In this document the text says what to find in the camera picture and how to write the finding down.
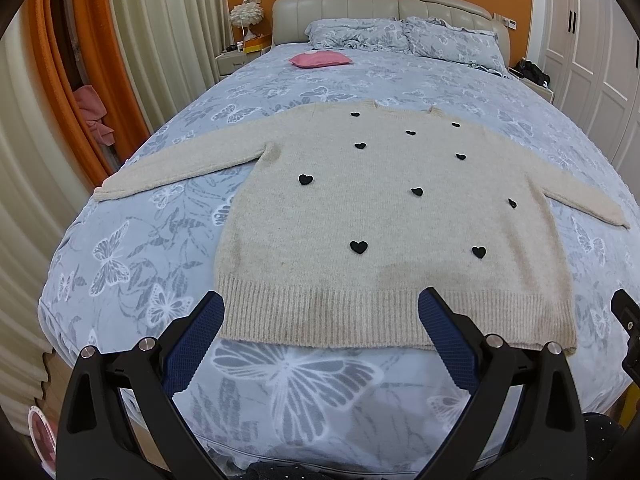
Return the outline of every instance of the pink cloth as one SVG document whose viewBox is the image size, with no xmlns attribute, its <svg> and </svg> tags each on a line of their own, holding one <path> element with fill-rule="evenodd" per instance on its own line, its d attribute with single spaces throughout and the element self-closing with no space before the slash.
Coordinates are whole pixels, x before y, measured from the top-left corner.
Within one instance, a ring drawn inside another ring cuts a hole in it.
<svg viewBox="0 0 640 480">
<path fill-rule="evenodd" d="M 74 97 L 80 107 L 82 117 L 96 142 L 111 146 L 115 142 L 113 129 L 102 124 L 102 118 L 107 114 L 107 109 L 104 107 L 94 87 L 91 85 L 81 86 L 74 92 Z"/>
<path fill-rule="evenodd" d="M 303 52 L 289 59 L 295 66 L 300 68 L 318 68 L 321 66 L 346 65 L 351 59 L 340 52 L 331 50 L 318 50 L 317 52 Z"/>
</svg>

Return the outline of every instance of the blue floral pillow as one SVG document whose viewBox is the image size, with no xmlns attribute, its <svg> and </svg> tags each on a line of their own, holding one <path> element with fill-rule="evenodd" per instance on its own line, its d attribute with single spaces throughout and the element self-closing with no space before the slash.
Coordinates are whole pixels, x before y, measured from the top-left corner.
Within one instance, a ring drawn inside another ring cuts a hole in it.
<svg viewBox="0 0 640 480">
<path fill-rule="evenodd" d="M 410 16 L 402 23 L 416 56 L 462 63 L 509 77 L 495 32 L 452 27 L 439 18 Z"/>
<path fill-rule="evenodd" d="M 317 50 L 356 48 L 410 54 L 402 22 L 386 18 L 331 18 L 311 22 L 305 30 Z"/>
</svg>

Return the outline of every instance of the bed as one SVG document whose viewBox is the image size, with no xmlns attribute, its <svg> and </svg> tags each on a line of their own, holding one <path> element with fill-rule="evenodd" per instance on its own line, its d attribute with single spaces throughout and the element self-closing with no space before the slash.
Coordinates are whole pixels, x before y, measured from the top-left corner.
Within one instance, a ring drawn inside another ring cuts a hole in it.
<svg viewBox="0 0 640 480">
<path fill-rule="evenodd" d="M 327 17 L 436 16 L 459 27 L 506 29 L 461 0 L 279 0 L 270 53 L 226 78 L 178 113 L 128 162 L 216 128 L 308 102 L 373 98 L 425 110 L 431 105 L 485 124 L 622 207 L 627 232 L 550 201 L 574 277 L 578 349 L 569 362 L 582 410 L 605 411 L 629 383 L 620 363 L 626 336 L 609 301 L 623 287 L 640 300 L 640 209 L 600 151 L 563 114 L 514 78 L 460 64 L 353 50 L 353 64 L 304 71 L 289 62 L 310 47 L 304 30 Z M 80 349 L 130 349 L 188 314 L 212 288 L 212 264 L 233 196 L 253 167 L 143 192 L 89 200 L 53 257 L 40 298 L 42 329 L 73 365 Z M 515 409 L 510 392 L 483 457 L 499 449 Z M 143 423 L 124 391 L 131 415 Z M 411 348 L 309 349 L 215 340 L 174 402 L 226 472 L 264 459 L 344 476 L 414 477 L 468 400 L 436 352 Z"/>
</svg>

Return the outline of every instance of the feather lamp shade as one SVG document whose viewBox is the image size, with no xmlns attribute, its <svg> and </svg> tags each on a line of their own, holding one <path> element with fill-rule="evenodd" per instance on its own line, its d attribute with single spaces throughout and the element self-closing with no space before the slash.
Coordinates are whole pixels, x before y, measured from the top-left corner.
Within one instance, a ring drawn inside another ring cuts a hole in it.
<svg viewBox="0 0 640 480">
<path fill-rule="evenodd" d="M 236 5 L 229 14 L 231 24 L 235 27 L 242 28 L 245 41 L 252 40 L 256 37 L 249 28 L 249 25 L 260 23 L 263 17 L 264 9 L 255 2 L 245 2 L 244 4 Z"/>
</svg>

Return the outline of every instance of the wardrobe door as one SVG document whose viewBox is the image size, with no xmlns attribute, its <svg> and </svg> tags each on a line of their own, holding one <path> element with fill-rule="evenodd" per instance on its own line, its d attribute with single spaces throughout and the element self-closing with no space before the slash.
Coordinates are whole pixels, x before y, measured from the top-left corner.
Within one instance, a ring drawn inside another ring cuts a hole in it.
<svg viewBox="0 0 640 480">
<path fill-rule="evenodd" d="M 580 126 L 612 161 L 634 109 L 640 79 L 640 42 L 618 3 L 604 3 L 606 26 L 600 76 Z"/>
<path fill-rule="evenodd" d="M 640 203 L 640 91 L 637 92 L 631 120 L 622 138 L 613 167 Z"/>
<path fill-rule="evenodd" d="M 542 70 L 551 78 L 549 87 L 556 93 L 562 91 L 574 38 L 570 32 L 574 15 L 571 3 L 572 0 L 546 0 Z"/>
<path fill-rule="evenodd" d="M 606 31 L 604 0 L 573 0 L 574 17 L 571 34 L 574 37 L 561 94 L 556 105 L 578 126 L 580 118 L 597 84 L 602 64 Z"/>
</svg>

